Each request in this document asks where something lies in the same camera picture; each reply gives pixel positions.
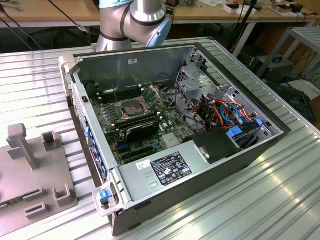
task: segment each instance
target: warning label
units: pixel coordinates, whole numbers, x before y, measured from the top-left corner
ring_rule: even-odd
[[[172,184],[173,182],[192,174],[189,166],[178,151],[152,161],[151,166],[163,186]]]

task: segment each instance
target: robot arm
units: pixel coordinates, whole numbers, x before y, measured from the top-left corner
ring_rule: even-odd
[[[161,0],[100,0],[97,52],[130,49],[130,39],[147,47],[161,45],[171,28]]]

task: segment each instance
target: blue clip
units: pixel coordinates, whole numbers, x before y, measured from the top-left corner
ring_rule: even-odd
[[[258,124],[258,126],[260,127],[262,124],[264,124],[263,122],[262,122],[262,120],[261,119],[257,119],[257,120],[255,120],[255,122],[256,122],[256,124]]]
[[[99,192],[99,194],[100,194],[100,201],[102,202],[102,201],[105,201],[105,200],[107,200],[107,199],[109,199],[109,198],[111,198],[112,197],[112,192],[111,192],[111,189],[110,188],[108,188],[108,189],[106,189],[106,190],[104,190],[104,191],[101,191],[101,192]]]
[[[157,145],[158,145],[158,143],[157,143],[157,142],[156,142],[156,143],[154,143],[154,144],[152,144],[152,150],[153,150],[153,151],[157,150]]]
[[[86,137],[88,137],[89,131],[90,131],[90,128],[87,126],[84,132]]]
[[[240,129],[240,127],[234,126],[232,128],[229,128],[229,131],[227,133],[229,134],[230,137],[233,138],[239,134],[242,134],[243,131]]]

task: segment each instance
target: aluminum table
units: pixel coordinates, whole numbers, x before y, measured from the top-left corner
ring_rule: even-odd
[[[60,133],[79,200],[77,206],[8,234],[4,240],[319,239],[320,132],[216,41],[189,38],[164,44],[194,42],[220,60],[291,133],[246,169],[113,238],[108,218],[98,215],[91,198],[94,182],[58,68],[59,56],[90,53],[92,48],[2,54],[0,144],[6,144],[7,126],[12,123],[23,122],[28,138],[49,130]],[[213,67],[208,71],[224,83],[219,71]]]

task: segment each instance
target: desk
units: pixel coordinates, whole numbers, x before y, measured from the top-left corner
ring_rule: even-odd
[[[24,11],[17,11],[5,7],[4,9],[23,28],[72,27],[74,24],[59,12],[47,0],[18,0]],[[100,13],[92,0],[53,0],[74,21],[83,26],[99,26]],[[2,13],[0,17],[5,21],[9,19]]]
[[[39,27],[70,27],[73,23],[69,21],[61,12],[59,12],[47,0],[20,0],[24,12],[6,8],[7,13],[15,19],[23,28]],[[100,24],[100,13],[92,0],[54,0],[54,3],[60,7],[74,21],[83,26],[98,26]],[[282,17],[269,9],[271,5],[262,5],[263,9],[257,11],[249,17],[241,39],[239,40],[233,55],[238,56],[243,46],[248,40],[251,32],[257,23],[295,23],[306,22],[311,27],[319,16],[308,15],[303,17]],[[8,20],[3,14],[0,17]],[[237,23],[239,15],[230,14],[218,5],[211,7],[200,1],[195,7],[177,6],[174,10],[174,24],[226,24]]]

